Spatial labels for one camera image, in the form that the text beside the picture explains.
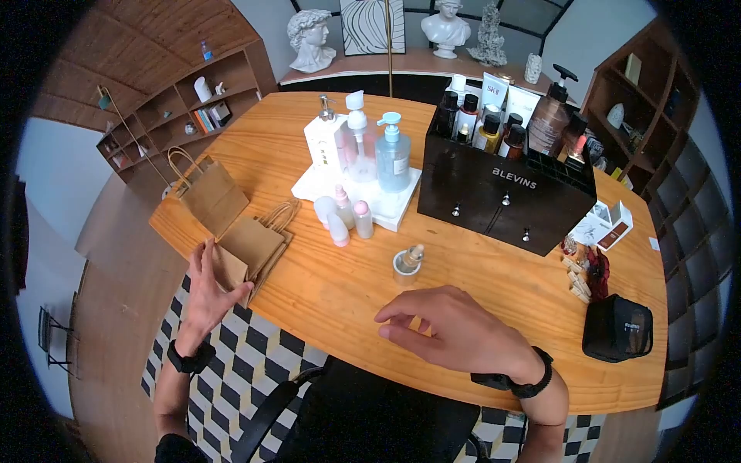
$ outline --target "sculpture bust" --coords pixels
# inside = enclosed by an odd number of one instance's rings
[[[471,26],[456,16],[461,7],[461,0],[436,0],[435,7],[440,13],[422,20],[422,32],[427,39],[437,44],[433,52],[440,58],[455,59],[453,50],[462,46],[471,37]]]
[[[290,64],[293,69],[311,74],[332,64],[337,52],[322,46],[327,43],[327,18],[331,16],[327,10],[301,10],[290,19],[290,45],[299,54]]]

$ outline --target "framed artwork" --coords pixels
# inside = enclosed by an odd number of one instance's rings
[[[340,0],[345,56],[386,53],[386,3],[384,0]],[[389,0],[391,51],[406,53],[404,2]]]

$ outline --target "black organizer box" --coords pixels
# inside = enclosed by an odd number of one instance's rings
[[[417,212],[545,256],[597,202],[594,172],[525,148],[520,160],[427,131]]]

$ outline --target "water bottle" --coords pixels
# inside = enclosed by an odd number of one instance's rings
[[[211,52],[211,49],[206,45],[205,40],[201,40],[201,53],[203,53],[203,60],[208,61],[209,59],[213,58],[213,53]]]

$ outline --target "wooden table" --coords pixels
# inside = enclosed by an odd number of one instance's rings
[[[235,121],[203,156],[220,160],[252,201],[255,216],[291,197],[290,188],[310,166],[303,127],[319,111],[316,93],[271,93]],[[330,94],[342,101],[344,94]],[[424,133],[432,118],[428,104],[366,96],[369,118],[398,111],[400,129],[412,141],[411,166],[422,168]],[[586,306],[573,296],[556,249],[545,258],[416,213],[417,196],[398,233],[376,226],[372,239],[350,232],[347,247],[335,247],[316,219],[312,204],[289,226],[296,234],[251,309],[282,329],[357,367],[396,382],[452,399],[518,410],[509,393],[474,384],[468,374],[423,362],[378,336],[373,316],[402,291],[392,278],[391,259],[412,244],[425,244],[425,262],[415,287],[453,284],[547,350],[569,387],[570,413],[612,413],[655,405],[662,387],[667,346],[666,289],[662,261],[652,250],[655,236],[645,202],[596,171],[599,199],[622,199],[634,229],[607,253],[611,293],[651,308],[654,349],[619,364],[582,353]],[[182,256],[210,237],[170,194],[150,224]]]

